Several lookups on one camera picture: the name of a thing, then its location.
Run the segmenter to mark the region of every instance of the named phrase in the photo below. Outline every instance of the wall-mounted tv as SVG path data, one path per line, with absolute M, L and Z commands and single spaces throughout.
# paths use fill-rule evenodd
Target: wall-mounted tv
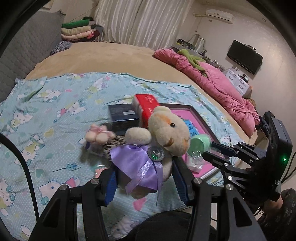
M 254 51 L 251 47 L 236 40 L 233 40 L 227 56 L 251 74 L 255 74 L 257 72 L 263 59 L 263 57 L 256 53 L 256 51 Z

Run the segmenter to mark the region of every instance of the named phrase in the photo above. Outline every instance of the green cloth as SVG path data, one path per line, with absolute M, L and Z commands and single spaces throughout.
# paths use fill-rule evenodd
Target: green cloth
M 62 28 L 78 28 L 78 27 L 87 26 L 88 24 L 89 24 L 89 19 L 84 19 L 84 20 L 78 20 L 70 23 L 63 23 Z
M 205 76 L 205 77 L 207 76 L 206 73 L 205 73 L 205 69 L 204 69 L 203 67 L 201 67 L 201 66 L 199 65 L 199 63 L 198 63 L 199 61 L 205 62 L 204 59 L 189 54 L 189 52 L 188 52 L 187 49 L 181 49 L 181 50 L 179 50 L 179 51 L 177 52 L 177 54 L 181 54 L 181 55 L 185 56 L 185 57 L 188 59 L 189 63 L 190 63 L 194 68 L 198 69 L 198 70 L 201 72 L 201 74 L 202 74 L 203 76 Z

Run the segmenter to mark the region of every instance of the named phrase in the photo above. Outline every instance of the stack of clothes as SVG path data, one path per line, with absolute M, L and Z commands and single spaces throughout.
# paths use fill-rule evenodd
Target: stack of clothes
M 266 137 L 269 136 L 269 122 L 270 122 L 272 117 L 275 118 L 274 114 L 272 112 L 270 112 L 270 111 L 265 112 L 263 117 L 259 116 L 259 118 L 260 118 L 259 127 L 264 132 Z
M 98 41 L 100 33 L 95 27 L 96 22 L 92 17 L 64 23 L 62 25 L 62 39 L 72 43 Z

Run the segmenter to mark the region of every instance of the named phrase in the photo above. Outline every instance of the air conditioner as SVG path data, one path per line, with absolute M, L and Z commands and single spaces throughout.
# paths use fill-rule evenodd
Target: air conditioner
M 227 23 L 233 23 L 234 16 L 231 13 L 219 11 L 216 9 L 207 9 L 206 13 L 209 17 L 219 18 L 219 20 L 223 20 Z

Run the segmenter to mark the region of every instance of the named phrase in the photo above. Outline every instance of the gray quilted mattress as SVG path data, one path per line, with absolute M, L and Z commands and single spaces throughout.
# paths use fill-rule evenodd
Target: gray quilted mattress
M 61 41 L 60 12 L 36 12 L 16 33 L 0 58 L 0 102 L 24 79 L 37 63 L 47 58 Z

